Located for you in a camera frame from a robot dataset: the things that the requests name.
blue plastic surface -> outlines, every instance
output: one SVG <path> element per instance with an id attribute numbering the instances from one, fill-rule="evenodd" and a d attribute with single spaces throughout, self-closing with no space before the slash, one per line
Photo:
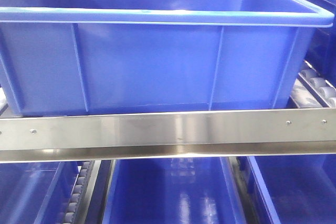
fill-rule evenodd
<path id="1" fill-rule="evenodd" d="M 308 0 L 336 13 L 336 0 Z M 333 85 L 336 85 L 336 26 L 318 28 L 308 49 L 306 60 Z"/>
<path id="2" fill-rule="evenodd" d="M 246 223 L 227 158 L 118 161 L 103 224 Z"/>
<path id="3" fill-rule="evenodd" d="M 336 223 L 336 155 L 248 157 L 261 224 Z"/>
<path id="4" fill-rule="evenodd" d="M 76 162 L 0 164 L 0 223 L 62 223 Z"/>
<path id="5" fill-rule="evenodd" d="M 283 108 L 315 27 L 333 20 L 304 0 L 0 6 L 0 83 L 23 115 Z"/>

blue bin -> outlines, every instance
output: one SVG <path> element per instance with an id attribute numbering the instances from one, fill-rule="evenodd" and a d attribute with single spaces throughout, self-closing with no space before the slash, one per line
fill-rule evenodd
<path id="1" fill-rule="evenodd" d="M 336 223 L 336 155 L 247 158 L 261 224 Z"/>
<path id="2" fill-rule="evenodd" d="M 283 108 L 334 17 L 304 0 L 0 6 L 0 83 L 22 115 Z"/>
<path id="3" fill-rule="evenodd" d="M 0 223 L 62 223 L 76 162 L 0 164 Z"/>
<path id="4" fill-rule="evenodd" d="M 227 158 L 117 161 L 103 224 L 246 223 Z"/>
<path id="5" fill-rule="evenodd" d="M 308 0 L 330 12 L 336 12 L 336 0 Z M 318 28 L 308 49 L 306 60 L 333 85 L 336 85 L 336 26 Z"/>

metal bar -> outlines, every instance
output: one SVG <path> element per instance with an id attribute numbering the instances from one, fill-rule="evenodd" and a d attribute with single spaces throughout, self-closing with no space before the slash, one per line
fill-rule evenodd
<path id="1" fill-rule="evenodd" d="M 0 131 L 0 151 L 334 141 L 336 109 L 0 119 Z"/>
<path id="2" fill-rule="evenodd" d="M 58 150 L 0 151 L 0 161 L 41 162 L 66 160 L 99 160 L 111 158 L 248 156 L 336 153 L 336 141 L 183 144 L 128 147 L 101 147 Z"/>
<path id="3" fill-rule="evenodd" d="M 90 206 L 88 208 L 85 223 L 102 223 L 105 205 L 109 195 L 110 182 L 113 174 L 115 160 L 103 160 L 99 168 L 96 184 L 92 193 Z"/>
<path id="4" fill-rule="evenodd" d="M 90 174 L 86 192 L 79 202 L 79 207 L 76 212 L 76 218 L 75 218 L 74 224 L 84 224 L 85 223 L 85 219 L 88 214 L 88 209 L 91 204 L 92 197 L 93 197 L 93 192 L 95 190 L 95 185 L 96 185 L 97 179 L 99 178 L 98 176 L 99 176 L 100 167 L 101 167 L 101 162 L 95 161 L 92 167 L 92 171 Z"/>

white roller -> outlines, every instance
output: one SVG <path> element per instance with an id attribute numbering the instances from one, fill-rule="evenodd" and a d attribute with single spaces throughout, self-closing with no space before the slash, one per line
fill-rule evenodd
<path id="1" fill-rule="evenodd" d="M 84 184 L 85 177 L 79 177 L 77 179 L 77 185 L 83 185 Z"/>
<path id="2" fill-rule="evenodd" d="M 301 74 L 307 79 L 317 77 L 317 73 L 313 69 L 305 69 L 301 71 Z"/>
<path id="3" fill-rule="evenodd" d="M 68 209 L 67 209 L 67 211 L 68 211 L 68 212 L 75 212 L 76 207 L 77 207 L 77 203 L 76 203 L 76 202 L 71 202 L 71 203 L 68 205 Z"/>
<path id="4" fill-rule="evenodd" d="M 314 86 L 314 88 L 318 89 L 320 87 L 327 86 L 325 80 L 321 77 L 314 77 L 309 80 L 309 82 Z"/>
<path id="5" fill-rule="evenodd" d="M 82 185 L 75 185 L 75 187 L 73 189 L 74 190 L 73 193 L 74 194 L 79 194 L 79 193 L 81 193 L 82 189 L 83 189 Z"/>
<path id="6" fill-rule="evenodd" d="M 336 108 L 336 97 L 329 98 L 328 102 L 333 108 Z"/>
<path id="7" fill-rule="evenodd" d="M 88 169 L 89 165 L 90 165 L 90 162 L 84 162 L 83 166 L 82 166 L 82 169 Z"/>
<path id="8" fill-rule="evenodd" d="M 336 97 L 336 90 L 333 87 L 320 87 L 319 93 L 326 99 Z"/>
<path id="9" fill-rule="evenodd" d="M 87 169 L 80 170 L 79 177 L 85 177 L 87 171 L 88 171 Z"/>
<path id="10" fill-rule="evenodd" d="M 80 194 L 71 195 L 70 202 L 78 202 Z"/>
<path id="11" fill-rule="evenodd" d="M 74 216 L 73 212 L 67 212 L 64 217 L 65 222 L 71 223 L 73 216 Z"/>

metal frame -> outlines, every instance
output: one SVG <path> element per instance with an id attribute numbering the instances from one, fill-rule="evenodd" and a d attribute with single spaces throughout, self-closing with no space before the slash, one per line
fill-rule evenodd
<path id="1" fill-rule="evenodd" d="M 13 118 L 8 108 L 0 162 L 336 153 L 336 109 L 317 108 L 306 86 L 299 76 L 291 94 L 300 109 Z"/>

